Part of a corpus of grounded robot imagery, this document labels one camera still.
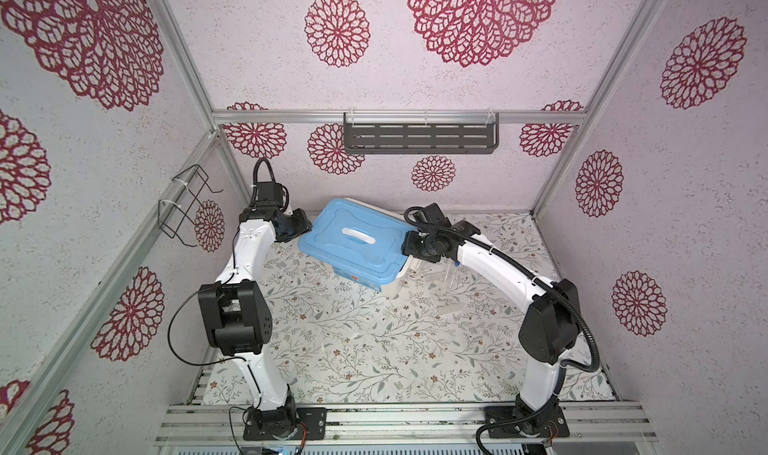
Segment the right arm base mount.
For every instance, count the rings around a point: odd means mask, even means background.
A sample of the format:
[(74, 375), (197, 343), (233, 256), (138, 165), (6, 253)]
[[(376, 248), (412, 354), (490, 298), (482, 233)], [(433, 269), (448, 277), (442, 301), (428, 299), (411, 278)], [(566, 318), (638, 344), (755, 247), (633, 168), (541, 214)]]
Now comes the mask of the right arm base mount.
[(571, 435), (558, 402), (534, 412), (517, 406), (489, 406), (484, 409), (491, 439), (567, 438)]

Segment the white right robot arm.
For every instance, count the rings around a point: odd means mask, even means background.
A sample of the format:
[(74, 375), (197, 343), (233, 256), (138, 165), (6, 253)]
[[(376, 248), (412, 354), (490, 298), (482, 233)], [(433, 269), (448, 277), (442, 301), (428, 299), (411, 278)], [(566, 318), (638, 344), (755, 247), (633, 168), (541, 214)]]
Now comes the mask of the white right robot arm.
[(566, 294), (570, 282), (537, 275), (497, 249), (475, 225), (450, 222), (435, 203), (410, 207), (403, 217), (414, 227), (403, 242), (404, 254), (431, 263), (447, 258), (472, 269), (523, 313), (518, 339), (527, 366), (519, 404), (524, 413), (544, 409), (559, 393), (566, 367), (575, 363), (571, 349), (582, 325)]

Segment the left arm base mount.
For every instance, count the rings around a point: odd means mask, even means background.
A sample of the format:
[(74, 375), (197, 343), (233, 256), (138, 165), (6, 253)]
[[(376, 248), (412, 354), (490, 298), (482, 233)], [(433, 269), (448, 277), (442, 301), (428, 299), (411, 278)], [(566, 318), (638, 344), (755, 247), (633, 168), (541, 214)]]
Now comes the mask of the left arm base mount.
[(325, 438), (328, 410), (324, 407), (281, 407), (246, 412), (244, 441), (315, 441)]

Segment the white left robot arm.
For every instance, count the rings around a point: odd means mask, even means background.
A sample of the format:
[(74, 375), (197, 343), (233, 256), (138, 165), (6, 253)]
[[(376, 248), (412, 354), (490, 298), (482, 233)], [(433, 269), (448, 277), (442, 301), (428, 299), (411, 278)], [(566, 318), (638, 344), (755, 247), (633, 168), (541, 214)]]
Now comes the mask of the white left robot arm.
[(287, 439), (299, 429), (289, 383), (267, 350), (274, 317), (257, 277), (272, 245), (290, 242), (311, 228), (302, 209), (245, 209), (228, 265), (196, 294), (209, 345), (235, 363), (250, 391), (243, 435), (248, 440), (261, 435)]

